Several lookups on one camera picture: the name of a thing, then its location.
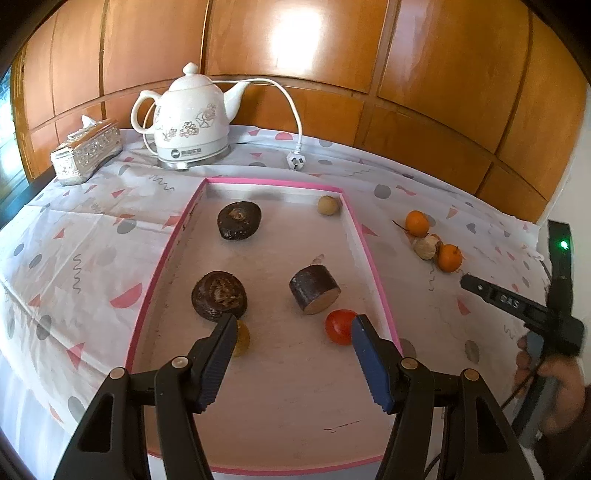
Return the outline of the small longan fruit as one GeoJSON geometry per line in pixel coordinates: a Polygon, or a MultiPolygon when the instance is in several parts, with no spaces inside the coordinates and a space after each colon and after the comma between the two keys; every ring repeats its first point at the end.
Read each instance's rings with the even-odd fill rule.
{"type": "Polygon", "coordinates": [[[341,201],[334,196],[324,195],[318,199],[318,213],[324,216],[335,216],[341,210],[341,201]]]}
{"type": "Polygon", "coordinates": [[[250,333],[249,328],[238,320],[238,337],[236,337],[235,349],[233,349],[232,356],[240,357],[249,350],[250,346],[250,333]]]}

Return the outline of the window frame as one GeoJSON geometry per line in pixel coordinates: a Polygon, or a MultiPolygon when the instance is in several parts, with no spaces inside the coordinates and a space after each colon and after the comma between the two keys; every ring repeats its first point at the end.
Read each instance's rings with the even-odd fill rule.
{"type": "Polygon", "coordinates": [[[4,211],[27,188],[11,101],[11,69],[0,84],[0,207],[4,211]]]}

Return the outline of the orange mandarin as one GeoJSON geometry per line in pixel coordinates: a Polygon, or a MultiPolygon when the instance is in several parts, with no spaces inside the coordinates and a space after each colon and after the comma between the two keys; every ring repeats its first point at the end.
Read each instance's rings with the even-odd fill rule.
{"type": "Polygon", "coordinates": [[[405,219],[405,229],[414,237],[424,238],[429,234],[430,222],[423,212],[413,210],[405,219]]]}
{"type": "Polygon", "coordinates": [[[463,262],[461,249],[453,244],[441,244],[437,256],[437,264],[441,271],[453,273],[460,269],[463,262]]]}

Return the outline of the white ceramic electric kettle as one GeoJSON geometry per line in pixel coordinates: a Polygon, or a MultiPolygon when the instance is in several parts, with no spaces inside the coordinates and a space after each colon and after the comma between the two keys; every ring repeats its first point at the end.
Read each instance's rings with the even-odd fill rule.
{"type": "Polygon", "coordinates": [[[197,162],[221,154],[228,148],[229,124],[238,114],[247,81],[221,91],[192,62],[182,69],[163,94],[140,92],[130,113],[137,133],[151,135],[158,163],[168,169],[187,170],[197,162]],[[140,105],[151,99],[155,112],[149,128],[138,122],[140,105]]]}

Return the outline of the silver tissue box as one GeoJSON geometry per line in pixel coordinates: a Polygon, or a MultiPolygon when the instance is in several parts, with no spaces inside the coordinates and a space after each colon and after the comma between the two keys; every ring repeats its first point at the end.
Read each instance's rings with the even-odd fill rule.
{"type": "Polygon", "coordinates": [[[94,120],[81,116],[80,129],[50,153],[57,181],[63,186],[85,183],[109,159],[122,151],[116,120],[94,120]]]}

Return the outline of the small orange carrot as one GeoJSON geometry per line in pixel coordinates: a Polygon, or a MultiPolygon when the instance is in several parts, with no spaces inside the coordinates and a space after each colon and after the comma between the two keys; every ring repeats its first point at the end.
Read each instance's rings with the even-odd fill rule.
{"type": "Polygon", "coordinates": [[[443,245],[443,241],[441,239],[441,237],[437,234],[432,234],[432,241],[435,244],[435,248],[436,250],[439,250],[441,248],[441,246],[443,245]]]}

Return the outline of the red tomato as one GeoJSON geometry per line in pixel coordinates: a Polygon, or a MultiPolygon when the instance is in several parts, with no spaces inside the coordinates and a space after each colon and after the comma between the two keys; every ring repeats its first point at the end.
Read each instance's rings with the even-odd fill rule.
{"type": "Polygon", "coordinates": [[[349,309],[334,310],[325,318],[325,333],[335,344],[348,346],[352,344],[352,324],[356,312],[349,309]]]}

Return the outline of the patterned white tablecloth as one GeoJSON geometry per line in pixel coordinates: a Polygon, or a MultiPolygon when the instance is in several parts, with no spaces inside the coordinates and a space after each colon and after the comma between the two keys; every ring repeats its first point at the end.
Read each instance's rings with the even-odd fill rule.
{"type": "Polygon", "coordinates": [[[140,309],[162,253],[202,181],[246,178],[339,188],[363,225],[398,337],[436,372],[472,368],[498,400],[512,389],[515,317],[460,285],[472,274],[536,302],[547,276],[535,224],[417,170],[361,150],[304,139],[291,170],[288,133],[233,127],[228,154],[187,171],[160,168],[132,130],[88,182],[47,185],[1,232],[1,427],[39,479],[54,476],[105,377],[128,369],[140,309]],[[423,212],[429,234],[458,246],[462,266],[422,260],[405,229],[423,212]]]}

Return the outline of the pink shallow tray box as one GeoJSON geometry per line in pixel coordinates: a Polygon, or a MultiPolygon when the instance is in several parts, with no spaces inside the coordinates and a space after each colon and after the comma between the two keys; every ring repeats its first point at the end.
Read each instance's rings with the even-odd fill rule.
{"type": "Polygon", "coordinates": [[[393,420],[374,403],[355,351],[332,343],[324,315],[304,315],[290,292],[294,274],[314,263],[341,287],[335,307],[365,314],[381,336],[397,339],[363,225],[339,188],[206,179],[162,253],[129,345],[134,372],[157,369],[211,334],[190,301],[202,276],[231,273],[247,294],[249,350],[229,362],[215,401],[197,416],[216,473],[328,473],[384,454],[393,420]],[[324,195],[341,201],[337,215],[318,213],[324,195]],[[217,215],[239,201],[259,205],[262,221],[249,238],[225,240],[217,215]]]}

